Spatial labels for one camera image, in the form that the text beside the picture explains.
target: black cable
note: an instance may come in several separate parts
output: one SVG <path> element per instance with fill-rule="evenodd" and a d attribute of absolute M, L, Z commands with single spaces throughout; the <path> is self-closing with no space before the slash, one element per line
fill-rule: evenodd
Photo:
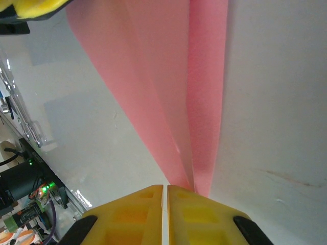
<path fill-rule="evenodd" d="M 43 176 L 40 176 L 40 175 L 37 175 L 37 176 L 36 176 L 36 178 L 35 178 L 35 180 L 34 180 L 34 183 L 33 183 L 33 186 L 32 186 L 32 192 L 29 194 L 29 199 L 30 199 L 30 200 L 33 200 L 33 199 L 36 198 L 36 197 L 31 198 L 30 196 L 31 196 L 31 194 L 32 194 L 33 192 L 35 192 L 36 189 L 40 186 L 40 184 L 38 184 L 38 183 L 39 183 L 40 180 L 42 180 L 42 178 L 43 178 Z"/>
<path fill-rule="evenodd" d="M 7 163 L 10 163 L 11 161 L 15 160 L 17 157 L 19 157 L 19 153 L 13 155 L 12 157 L 8 158 L 7 160 L 0 162 L 0 166 L 6 165 Z"/>
<path fill-rule="evenodd" d="M 12 152 L 14 154 L 19 154 L 22 157 L 24 156 L 24 154 L 22 152 L 19 152 L 17 149 L 12 149 L 12 148 L 6 147 L 6 148 L 4 148 L 4 151 L 5 152 Z"/>

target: pink paper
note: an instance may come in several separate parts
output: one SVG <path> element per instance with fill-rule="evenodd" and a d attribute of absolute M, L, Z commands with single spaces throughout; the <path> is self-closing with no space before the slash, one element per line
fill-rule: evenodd
<path fill-rule="evenodd" d="M 189 1 L 75 0 L 67 17 L 169 182 L 193 189 Z"/>
<path fill-rule="evenodd" d="M 171 184 L 208 195 L 228 0 L 75 0 L 72 31 Z"/>
<path fill-rule="evenodd" d="M 190 3 L 187 105 L 195 187 L 208 196 L 220 131 L 228 0 Z"/>

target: yellow object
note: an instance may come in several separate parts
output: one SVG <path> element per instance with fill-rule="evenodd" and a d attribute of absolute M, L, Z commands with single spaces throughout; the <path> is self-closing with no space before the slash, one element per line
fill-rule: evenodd
<path fill-rule="evenodd" d="M 153 185 L 86 212 L 59 244 L 79 237 L 81 245 L 160 245 L 162 189 Z M 170 245 L 272 245 L 245 213 L 174 185 L 168 218 Z M 81 224 L 86 233 L 77 232 Z"/>
<path fill-rule="evenodd" d="M 162 189 L 153 185 L 86 212 L 98 220 L 81 245 L 161 244 Z"/>
<path fill-rule="evenodd" d="M 0 11 L 13 5 L 18 19 L 30 19 L 51 13 L 69 0 L 0 0 Z"/>
<path fill-rule="evenodd" d="M 170 245 L 248 245 L 234 216 L 245 213 L 195 194 L 168 186 Z"/>

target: electronic component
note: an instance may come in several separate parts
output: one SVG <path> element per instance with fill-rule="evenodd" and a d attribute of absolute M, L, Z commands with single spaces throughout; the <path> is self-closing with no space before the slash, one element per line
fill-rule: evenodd
<path fill-rule="evenodd" d="M 32 219 L 36 218 L 44 212 L 44 208 L 38 201 L 35 201 L 22 209 L 21 211 L 13 214 L 4 220 L 4 223 L 9 232 L 15 232 L 19 227 L 24 226 Z"/>
<path fill-rule="evenodd" d="M 38 199 L 43 205 L 52 195 L 59 205 L 67 208 L 68 197 L 64 184 L 24 138 L 19 143 L 25 162 L 1 173 L 0 215 L 12 211 L 15 201 L 27 195 L 31 197 L 31 193 L 34 194 L 31 199 Z"/>

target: purple wire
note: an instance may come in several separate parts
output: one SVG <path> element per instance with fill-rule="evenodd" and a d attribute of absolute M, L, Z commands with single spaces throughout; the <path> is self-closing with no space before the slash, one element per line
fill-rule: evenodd
<path fill-rule="evenodd" d="M 49 243 L 49 241 L 51 240 L 51 238 L 55 234 L 55 230 L 56 230 L 56 226 L 57 226 L 57 214 L 56 214 L 55 205 L 53 204 L 52 200 L 50 200 L 50 207 L 51 207 L 51 210 L 52 210 L 52 219 L 53 219 L 52 230 L 51 230 L 49 236 L 44 240 L 43 245 L 47 245 Z"/>

